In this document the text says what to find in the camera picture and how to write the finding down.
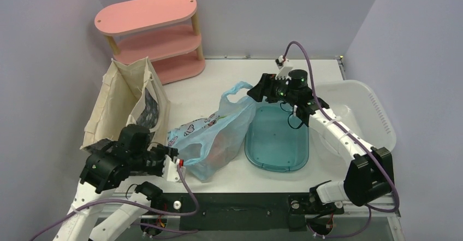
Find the light blue plastic grocery bag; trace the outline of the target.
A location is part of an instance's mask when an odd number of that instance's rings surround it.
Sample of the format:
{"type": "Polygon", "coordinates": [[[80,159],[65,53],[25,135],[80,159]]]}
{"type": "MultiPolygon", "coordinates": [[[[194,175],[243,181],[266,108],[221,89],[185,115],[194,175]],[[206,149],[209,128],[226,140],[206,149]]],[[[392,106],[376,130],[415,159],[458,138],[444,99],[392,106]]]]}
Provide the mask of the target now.
{"type": "Polygon", "coordinates": [[[216,112],[169,131],[168,146],[178,149],[183,165],[198,180],[210,180],[237,157],[255,117],[257,102],[249,96],[232,102],[228,96],[252,87],[247,82],[238,82],[221,95],[216,112]]]}

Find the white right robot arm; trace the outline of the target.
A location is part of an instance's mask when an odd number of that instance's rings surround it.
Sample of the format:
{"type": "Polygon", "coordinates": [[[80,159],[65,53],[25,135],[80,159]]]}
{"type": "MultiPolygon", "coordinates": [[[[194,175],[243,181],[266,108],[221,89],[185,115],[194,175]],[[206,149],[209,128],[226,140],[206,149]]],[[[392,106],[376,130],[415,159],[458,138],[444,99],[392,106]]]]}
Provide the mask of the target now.
{"type": "Polygon", "coordinates": [[[344,124],[319,96],[311,73],[291,70],[285,78],[264,73],[247,94],[256,102],[289,104],[293,115],[318,133],[348,166],[343,180],[310,188],[312,211],[322,213],[335,202],[349,201],[361,207],[389,193],[398,196],[390,150],[375,147],[344,124]]]}

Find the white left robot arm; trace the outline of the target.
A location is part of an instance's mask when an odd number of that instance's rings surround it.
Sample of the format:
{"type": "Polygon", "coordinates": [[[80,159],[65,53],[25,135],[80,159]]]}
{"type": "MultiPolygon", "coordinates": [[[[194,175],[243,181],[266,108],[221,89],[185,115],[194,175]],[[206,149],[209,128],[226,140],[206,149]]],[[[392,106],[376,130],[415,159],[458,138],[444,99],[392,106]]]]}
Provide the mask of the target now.
{"type": "Polygon", "coordinates": [[[128,200],[112,199],[115,190],[133,172],[144,172],[165,180],[178,180],[178,150],[162,144],[150,147],[148,128],[128,125],[118,140],[103,139],[85,149],[90,152],[68,215],[55,240],[115,240],[138,217],[162,209],[163,191],[144,182],[128,200]],[[97,223],[105,204],[121,206],[101,223],[97,223]]]}

